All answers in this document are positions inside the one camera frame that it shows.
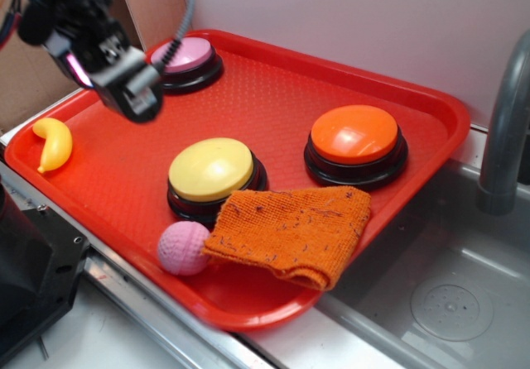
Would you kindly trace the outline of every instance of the folded towel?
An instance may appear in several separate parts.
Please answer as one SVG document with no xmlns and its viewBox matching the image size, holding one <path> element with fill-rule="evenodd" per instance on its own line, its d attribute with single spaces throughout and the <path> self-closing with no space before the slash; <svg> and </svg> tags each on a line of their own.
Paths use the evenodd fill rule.
<svg viewBox="0 0 530 369">
<path fill-rule="evenodd" d="M 369 208 L 370 195 L 351 186 L 234 191 L 203 253 L 330 290 L 349 263 Z"/>
</svg>

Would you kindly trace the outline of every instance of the sink drain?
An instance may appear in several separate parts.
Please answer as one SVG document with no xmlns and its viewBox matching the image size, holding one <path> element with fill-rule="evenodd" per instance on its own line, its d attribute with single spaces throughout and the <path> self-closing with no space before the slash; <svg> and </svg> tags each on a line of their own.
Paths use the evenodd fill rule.
<svg viewBox="0 0 530 369">
<path fill-rule="evenodd" d="M 412 294 L 412 315 L 428 333 L 453 342 L 476 338 L 494 317 L 489 296 L 459 276 L 422 282 Z"/>
</svg>

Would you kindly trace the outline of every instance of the pink ball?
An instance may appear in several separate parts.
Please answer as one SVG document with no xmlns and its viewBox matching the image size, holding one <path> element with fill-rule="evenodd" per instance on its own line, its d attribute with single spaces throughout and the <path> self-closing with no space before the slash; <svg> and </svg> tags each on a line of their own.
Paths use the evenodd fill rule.
<svg viewBox="0 0 530 369">
<path fill-rule="evenodd" d="M 162 266 L 175 276 L 192 276 L 203 271 L 210 257 L 200 251 L 209 236 L 208 228 L 200 223 L 173 223 L 158 242 L 158 258 Z"/>
</svg>

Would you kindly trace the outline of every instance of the faucet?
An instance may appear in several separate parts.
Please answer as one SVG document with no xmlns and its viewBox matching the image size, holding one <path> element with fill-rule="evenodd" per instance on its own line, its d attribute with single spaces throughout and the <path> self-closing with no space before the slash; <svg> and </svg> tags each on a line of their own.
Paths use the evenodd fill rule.
<svg viewBox="0 0 530 369">
<path fill-rule="evenodd" d="M 493 215 L 512 211 L 518 179 L 528 178 L 523 173 L 530 164 L 530 152 L 525 152 L 530 149 L 530 143 L 525 148 L 529 124 L 530 30 L 513 48 L 489 122 L 476 197 L 481 211 Z"/>
</svg>

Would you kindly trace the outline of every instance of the red tray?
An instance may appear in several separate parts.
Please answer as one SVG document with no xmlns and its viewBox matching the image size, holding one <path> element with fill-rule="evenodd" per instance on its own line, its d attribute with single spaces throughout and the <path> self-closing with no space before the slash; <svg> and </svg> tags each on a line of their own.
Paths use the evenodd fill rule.
<svg viewBox="0 0 530 369">
<path fill-rule="evenodd" d="M 309 309 L 314 290 L 236 264 L 175 277 L 157 259 L 163 230 L 176 221 L 166 201 L 167 172 L 188 145 L 232 137 L 265 165 L 270 189 L 315 186 L 303 150 L 313 122 L 347 104 L 382 108 L 409 145 L 407 168 L 372 192 L 372 217 L 352 260 L 429 180 L 465 139 L 470 117 L 461 102 L 431 89 L 302 55 L 221 31 L 196 31 L 224 61 L 219 81 L 196 93 L 166 96 L 155 122 L 133 124 L 95 93 L 69 98 L 42 117 L 70 127 L 66 165 L 39 174 L 43 140 L 31 125 L 9 143 L 7 163 L 172 298 L 214 326 L 244 331 L 283 323 Z"/>
</svg>

